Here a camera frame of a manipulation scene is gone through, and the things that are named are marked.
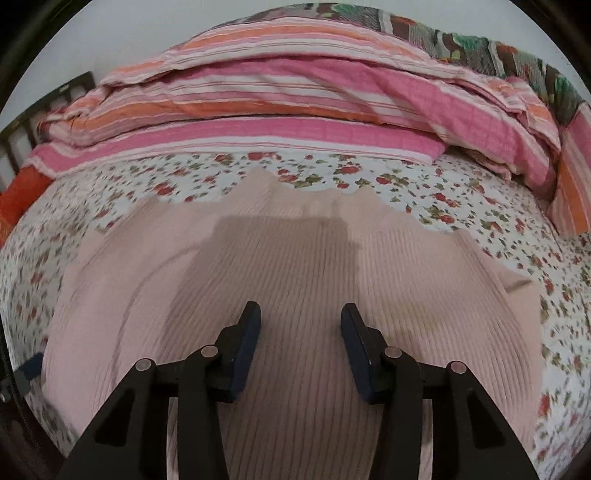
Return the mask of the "pale pink knit sweater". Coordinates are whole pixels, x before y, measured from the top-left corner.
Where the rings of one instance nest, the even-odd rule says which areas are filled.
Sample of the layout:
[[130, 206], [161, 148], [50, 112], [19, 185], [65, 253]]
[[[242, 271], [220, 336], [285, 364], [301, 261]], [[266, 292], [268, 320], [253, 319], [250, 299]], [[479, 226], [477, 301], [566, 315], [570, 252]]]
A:
[[230, 477], [363, 479], [382, 412], [356, 391], [339, 332], [353, 303], [416, 360], [466, 363], [530, 446], [540, 292], [466, 230], [428, 230], [370, 187], [310, 192], [253, 170], [221, 200], [152, 197], [86, 233], [50, 322], [42, 391], [80, 434], [137, 360], [186, 358], [254, 301], [262, 330], [245, 391], [221, 407]]

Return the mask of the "multicolour patterned blanket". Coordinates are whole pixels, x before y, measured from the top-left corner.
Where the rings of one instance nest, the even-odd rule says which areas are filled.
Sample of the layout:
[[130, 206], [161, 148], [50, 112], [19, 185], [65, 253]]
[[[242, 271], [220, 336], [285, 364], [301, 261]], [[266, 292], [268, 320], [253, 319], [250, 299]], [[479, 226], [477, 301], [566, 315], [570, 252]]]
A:
[[431, 57], [501, 79], [517, 77], [534, 90], [561, 126], [570, 123], [583, 97], [575, 86], [544, 60], [486, 37], [447, 33], [375, 7], [346, 3], [300, 3], [243, 17], [242, 23], [286, 17], [325, 19], [395, 36]]

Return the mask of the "pink striped pillow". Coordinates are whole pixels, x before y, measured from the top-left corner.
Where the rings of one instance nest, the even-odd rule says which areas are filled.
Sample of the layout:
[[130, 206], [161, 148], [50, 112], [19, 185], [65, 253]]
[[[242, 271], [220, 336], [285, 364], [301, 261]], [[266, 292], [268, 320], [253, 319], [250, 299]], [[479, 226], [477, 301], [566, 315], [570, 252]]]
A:
[[557, 188], [548, 208], [548, 217], [562, 237], [590, 232], [590, 117], [590, 104], [584, 102], [562, 130]]

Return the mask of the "pink orange striped quilt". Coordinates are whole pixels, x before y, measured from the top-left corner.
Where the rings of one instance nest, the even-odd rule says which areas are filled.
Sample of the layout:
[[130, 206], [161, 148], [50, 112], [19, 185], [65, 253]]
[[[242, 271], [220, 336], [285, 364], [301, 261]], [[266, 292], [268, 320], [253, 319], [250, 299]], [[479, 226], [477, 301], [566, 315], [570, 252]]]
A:
[[558, 127], [529, 85], [448, 64], [365, 27], [286, 17], [201, 33], [105, 76], [45, 116], [29, 163], [58, 177], [118, 159], [142, 128], [231, 117], [318, 117], [401, 127], [483, 155], [552, 197]]

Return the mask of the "red orange cloth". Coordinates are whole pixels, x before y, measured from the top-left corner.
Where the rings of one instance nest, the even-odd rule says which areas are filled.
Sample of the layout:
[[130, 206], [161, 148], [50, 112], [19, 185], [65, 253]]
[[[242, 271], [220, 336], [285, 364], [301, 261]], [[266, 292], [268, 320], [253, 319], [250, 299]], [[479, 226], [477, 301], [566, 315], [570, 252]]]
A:
[[20, 170], [0, 199], [0, 243], [4, 246], [21, 217], [47, 190], [53, 180], [32, 166]]

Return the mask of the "floral white bed sheet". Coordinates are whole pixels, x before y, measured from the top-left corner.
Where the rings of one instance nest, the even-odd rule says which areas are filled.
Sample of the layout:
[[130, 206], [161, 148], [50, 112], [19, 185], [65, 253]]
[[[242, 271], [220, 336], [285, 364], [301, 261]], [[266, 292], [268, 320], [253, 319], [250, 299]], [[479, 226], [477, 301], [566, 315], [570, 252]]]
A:
[[564, 239], [525, 187], [458, 152], [431, 165], [304, 153], [180, 154], [81, 170], [50, 187], [1, 251], [1, 318], [11, 362], [42, 351], [64, 267], [86, 230], [143, 197], [211, 201], [262, 167], [297, 189], [372, 187], [428, 228], [466, 229], [489, 255], [541, 283], [543, 387], [532, 460], [543, 479], [569, 468], [590, 435], [590, 238]]

